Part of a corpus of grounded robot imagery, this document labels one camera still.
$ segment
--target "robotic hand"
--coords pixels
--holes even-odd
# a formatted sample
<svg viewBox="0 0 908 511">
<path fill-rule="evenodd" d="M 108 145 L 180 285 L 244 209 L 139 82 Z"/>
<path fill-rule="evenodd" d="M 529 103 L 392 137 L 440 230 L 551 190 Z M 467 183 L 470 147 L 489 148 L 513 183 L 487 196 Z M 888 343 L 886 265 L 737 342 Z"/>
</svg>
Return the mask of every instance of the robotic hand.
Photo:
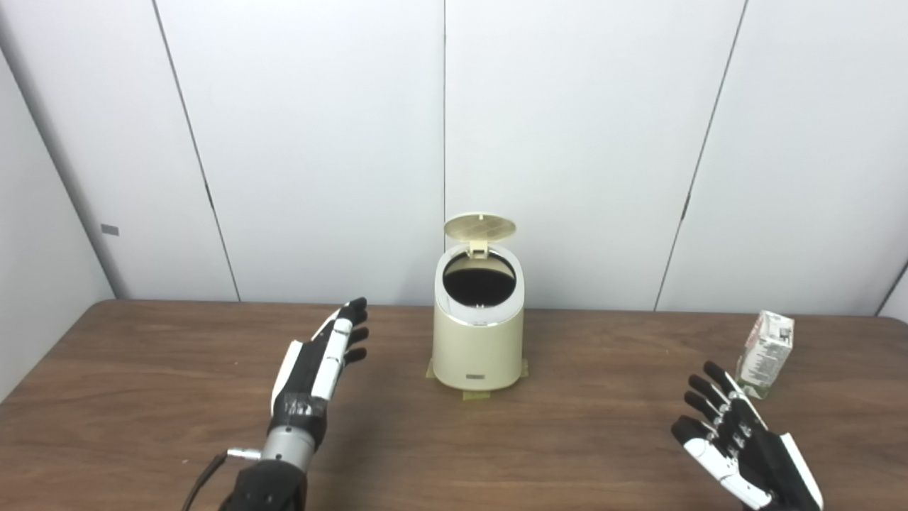
<svg viewBox="0 0 908 511">
<path fill-rule="evenodd" d="M 713 362 L 704 371 L 718 388 L 698 375 L 688 383 L 685 402 L 706 421 L 681 416 L 672 434 L 745 509 L 822 511 L 823 496 L 791 435 L 766 427 L 735 380 Z"/>
<path fill-rule="evenodd" d="M 308 343 L 293 341 L 271 392 L 271 423 L 260 451 L 230 449 L 229 456 L 254 460 L 240 471 L 221 511 L 302 511 L 306 472 L 325 437 L 328 402 L 343 368 L 366 357 L 350 345 L 369 336 L 366 299 L 334 312 Z"/>
</svg>

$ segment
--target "robot finger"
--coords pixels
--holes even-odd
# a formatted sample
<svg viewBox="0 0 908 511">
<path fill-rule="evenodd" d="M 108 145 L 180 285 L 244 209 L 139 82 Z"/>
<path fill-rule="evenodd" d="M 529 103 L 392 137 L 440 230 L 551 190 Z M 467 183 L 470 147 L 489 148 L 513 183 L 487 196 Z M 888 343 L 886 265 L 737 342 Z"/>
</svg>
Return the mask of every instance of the robot finger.
<svg viewBox="0 0 908 511">
<path fill-rule="evenodd" d="M 713 407 L 705 397 L 696 392 L 687 391 L 684 393 L 684 402 L 691 405 L 696 411 L 703 414 L 706 420 L 715 424 L 722 422 L 722 415 Z"/>
<path fill-rule="evenodd" d="M 722 392 L 724 392 L 726 396 L 730 396 L 735 392 L 740 392 L 741 389 L 738 388 L 735 380 L 712 360 L 703 364 L 703 371 L 719 384 L 719 388 L 722 389 Z"/>
<path fill-rule="evenodd" d="M 709 440 L 716 435 L 710 425 L 689 416 L 680 416 L 672 425 L 672 435 L 682 446 L 694 438 Z"/>
<path fill-rule="evenodd" d="M 699 375 L 691 375 L 687 379 L 687 383 L 691 386 L 691 388 L 708 399 L 709 402 L 712 403 L 713 407 L 715 407 L 716 410 L 719 411 L 719 413 L 724 412 L 725 410 L 723 408 L 728 407 L 728 398 L 725 397 L 725 395 L 722 394 L 722 391 L 716 388 L 715 385 L 707 382 L 703 377 Z"/>
<path fill-rule="evenodd" d="M 366 337 L 369 336 L 368 328 L 357 328 L 350 332 L 350 340 L 347 341 L 347 346 L 353 346 L 360 341 L 364 341 Z"/>
<path fill-rule="evenodd" d="M 354 362 L 359 362 L 360 360 L 365 358 L 366 355 L 367 355 L 367 352 L 366 352 L 366 348 L 364 348 L 364 347 L 358 347 L 355 349 L 351 349 L 343 356 L 344 365 L 349 366 L 350 364 L 352 364 Z"/>
<path fill-rule="evenodd" d="M 346 306 L 353 307 L 356 310 L 366 310 L 367 304 L 368 302 L 366 301 L 366 298 L 364 296 L 360 296 L 355 300 L 350 300 L 349 302 L 347 302 Z"/>
<path fill-rule="evenodd" d="M 361 325 L 369 319 L 369 311 L 366 309 L 356 311 L 356 317 L 353 319 L 353 326 Z"/>
</svg>

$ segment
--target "cable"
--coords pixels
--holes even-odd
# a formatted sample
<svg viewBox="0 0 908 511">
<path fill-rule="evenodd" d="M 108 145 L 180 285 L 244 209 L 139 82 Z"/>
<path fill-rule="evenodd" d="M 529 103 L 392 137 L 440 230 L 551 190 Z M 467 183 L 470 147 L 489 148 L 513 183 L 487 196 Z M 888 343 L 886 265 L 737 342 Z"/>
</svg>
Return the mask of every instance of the cable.
<svg viewBox="0 0 908 511">
<path fill-rule="evenodd" d="M 202 486 L 205 486 L 208 479 L 224 464 L 224 460 L 226 459 L 227 451 L 224 451 L 215 456 L 214 459 L 212 459 L 212 462 L 205 467 L 202 473 L 199 474 L 199 478 L 195 480 L 195 484 L 192 485 L 192 489 L 189 490 L 189 495 L 186 496 L 186 502 L 183 503 L 183 509 L 181 511 L 189 511 L 189 508 L 192 506 L 192 501 L 195 500 L 195 496 L 198 495 L 199 490 L 202 489 Z"/>
</svg>

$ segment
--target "white wall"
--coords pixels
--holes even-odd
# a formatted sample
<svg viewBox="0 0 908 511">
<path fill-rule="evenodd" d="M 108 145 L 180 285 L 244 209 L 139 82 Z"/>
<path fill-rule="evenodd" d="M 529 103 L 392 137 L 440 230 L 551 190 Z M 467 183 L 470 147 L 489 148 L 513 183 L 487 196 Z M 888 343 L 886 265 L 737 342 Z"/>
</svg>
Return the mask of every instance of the white wall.
<svg viewBox="0 0 908 511">
<path fill-rule="evenodd" d="M 89 306 L 113 297 L 0 54 L 0 401 Z"/>
<path fill-rule="evenodd" d="M 905 20 L 749 4 L 659 310 L 875 314 L 908 259 Z"/>
<path fill-rule="evenodd" d="M 158 5 L 241 298 L 430 303 L 442 0 Z"/>
<path fill-rule="evenodd" d="M 908 277 L 903 276 L 880 311 L 880 316 L 894 317 L 908 323 Z"/>
<path fill-rule="evenodd" d="M 0 0 L 0 36 L 120 296 L 236 300 L 153 3 Z"/>
<path fill-rule="evenodd" d="M 489 210 L 530 306 L 872 314 L 907 5 L 749 3 L 683 222 L 743 0 L 159 0 L 192 131 L 151 0 L 0 0 L 0 43 L 126 297 L 237 299 L 222 232 L 244 300 L 427 304 Z"/>
<path fill-rule="evenodd" d="M 446 213 L 530 306 L 652 309 L 743 2 L 447 2 Z"/>
</svg>

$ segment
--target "trash can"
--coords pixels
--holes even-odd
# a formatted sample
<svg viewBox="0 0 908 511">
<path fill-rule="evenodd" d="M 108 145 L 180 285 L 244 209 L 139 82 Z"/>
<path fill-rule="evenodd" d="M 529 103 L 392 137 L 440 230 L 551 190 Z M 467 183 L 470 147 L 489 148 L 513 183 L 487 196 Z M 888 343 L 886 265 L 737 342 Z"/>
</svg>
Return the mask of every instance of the trash can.
<svg viewBox="0 0 908 511">
<path fill-rule="evenodd" d="M 513 222 L 469 213 L 451 218 L 445 234 L 460 241 L 435 270 L 432 370 L 461 390 L 513 385 L 523 371 L 523 270 L 503 246 Z"/>
</svg>

